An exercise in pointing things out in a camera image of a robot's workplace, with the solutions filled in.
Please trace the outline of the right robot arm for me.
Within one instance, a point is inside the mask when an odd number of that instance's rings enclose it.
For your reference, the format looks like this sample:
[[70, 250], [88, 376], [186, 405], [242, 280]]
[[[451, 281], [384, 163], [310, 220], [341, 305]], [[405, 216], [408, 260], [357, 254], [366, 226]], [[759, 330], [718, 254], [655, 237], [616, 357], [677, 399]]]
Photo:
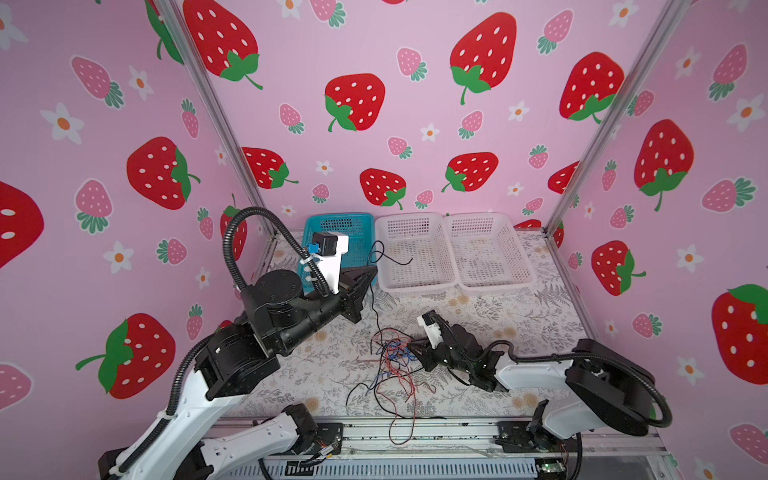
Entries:
[[464, 327], [438, 317], [421, 325], [425, 337], [411, 341], [408, 349], [427, 372], [442, 366], [460, 382], [490, 393], [564, 392], [559, 400], [538, 402], [527, 424], [502, 435], [497, 442], [506, 449], [552, 451], [585, 431], [608, 427], [642, 437], [672, 424], [671, 408], [653, 375], [596, 340], [581, 339], [563, 354], [519, 356], [506, 340], [483, 347]]

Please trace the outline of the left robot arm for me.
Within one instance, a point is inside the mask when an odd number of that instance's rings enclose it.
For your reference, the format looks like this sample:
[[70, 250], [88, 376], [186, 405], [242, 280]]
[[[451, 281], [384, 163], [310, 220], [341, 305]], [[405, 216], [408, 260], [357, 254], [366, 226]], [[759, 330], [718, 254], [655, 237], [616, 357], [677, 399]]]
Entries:
[[[256, 283], [242, 276], [233, 251], [236, 230], [247, 218], [269, 220], [309, 268], [314, 289], [303, 292], [299, 275], [274, 270]], [[240, 291], [244, 312], [205, 337], [180, 362], [165, 409], [131, 446], [104, 453], [104, 479], [220, 479], [236, 469], [283, 453], [301, 454], [318, 427], [303, 404], [290, 405], [256, 426], [221, 438], [210, 428], [231, 407], [280, 368], [302, 342], [339, 316], [362, 319], [364, 298], [377, 268], [341, 267], [341, 234], [323, 233], [316, 253], [300, 245], [282, 221], [262, 207], [240, 210], [222, 240], [225, 264]]]

